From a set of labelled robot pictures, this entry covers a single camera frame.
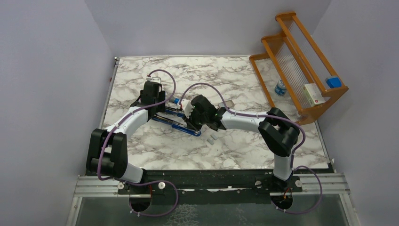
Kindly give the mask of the staple box tray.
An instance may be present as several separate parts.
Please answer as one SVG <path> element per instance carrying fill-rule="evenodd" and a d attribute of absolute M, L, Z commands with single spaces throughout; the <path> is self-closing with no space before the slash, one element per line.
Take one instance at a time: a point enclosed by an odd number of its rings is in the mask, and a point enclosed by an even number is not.
<path fill-rule="evenodd" d="M 234 102 L 232 100 L 226 100 L 225 102 L 220 102 L 218 104 L 219 107 L 227 107 L 227 108 L 233 108 L 235 106 Z"/>

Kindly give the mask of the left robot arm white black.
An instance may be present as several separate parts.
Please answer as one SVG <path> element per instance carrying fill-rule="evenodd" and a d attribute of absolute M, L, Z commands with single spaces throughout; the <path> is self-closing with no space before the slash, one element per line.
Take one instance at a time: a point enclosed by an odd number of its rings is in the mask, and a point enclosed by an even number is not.
<path fill-rule="evenodd" d="M 97 173 L 102 179 L 117 178 L 129 181 L 131 189 L 143 193 L 148 181 L 143 177 L 144 169 L 128 162 L 127 141 L 157 112 L 165 111 L 166 93 L 156 81 L 147 81 L 139 98 L 128 112 L 106 129 L 95 129 L 91 133 L 86 169 Z"/>

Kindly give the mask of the blue black stapler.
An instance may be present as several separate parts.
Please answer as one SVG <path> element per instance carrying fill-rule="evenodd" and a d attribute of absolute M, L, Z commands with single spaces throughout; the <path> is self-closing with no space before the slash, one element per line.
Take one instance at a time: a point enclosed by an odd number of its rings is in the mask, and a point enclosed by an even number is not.
<path fill-rule="evenodd" d="M 165 113 L 171 114 L 171 115 L 176 115 L 177 117 L 183 118 L 184 113 L 178 109 L 171 108 L 171 107 L 165 107 Z"/>

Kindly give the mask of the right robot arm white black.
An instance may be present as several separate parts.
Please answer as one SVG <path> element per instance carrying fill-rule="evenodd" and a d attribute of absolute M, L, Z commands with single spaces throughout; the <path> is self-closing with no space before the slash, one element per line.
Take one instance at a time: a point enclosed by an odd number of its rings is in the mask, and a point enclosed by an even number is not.
<path fill-rule="evenodd" d="M 300 128 L 278 108 L 266 113 L 245 113 L 226 107 L 216 108 L 203 95 L 192 101 L 182 100 L 178 106 L 184 113 L 188 128 L 200 130 L 206 125 L 218 131 L 240 129 L 259 133 L 268 149 L 274 154 L 271 185 L 279 192 L 290 186 L 293 175 L 293 148 L 298 141 Z"/>

